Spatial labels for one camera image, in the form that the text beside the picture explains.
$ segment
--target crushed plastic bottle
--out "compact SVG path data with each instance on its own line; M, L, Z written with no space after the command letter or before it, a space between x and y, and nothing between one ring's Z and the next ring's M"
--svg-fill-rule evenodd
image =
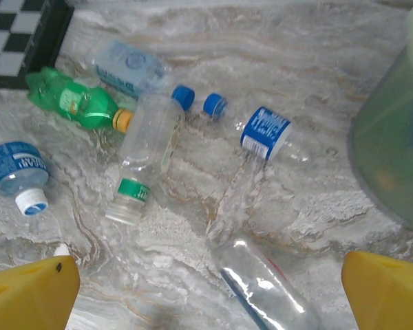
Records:
M26 82L30 88L28 99L44 110L77 121L85 129L113 127L122 133L127 131L133 113L118 107L101 87L87 87L51 67L28 74Z
M48 178L38 149L18 120L0 110L0 195L14 198L23 215L37 215L47 208L43 187Z
M184 120L184 110L174 99L139 97L120 149L120 179L107 218L123 223L141 218L150 188L169 170Z
M240 138L240 145L264 160L276 156L291 165L307 166L312 162L304 134L287 118L268 107L251 107L229 102L220 94L211 94L204 112L218 121L225 137Z
M162 94L177 100L186 111L193 100L181 100L171 68L158 57L117 40L105 39L93 45L85 56L85 63L92 67L106 84L131 96L139 98L142 93Z
M220 275L261 330L323 329L316 309L244 234L212 249Z

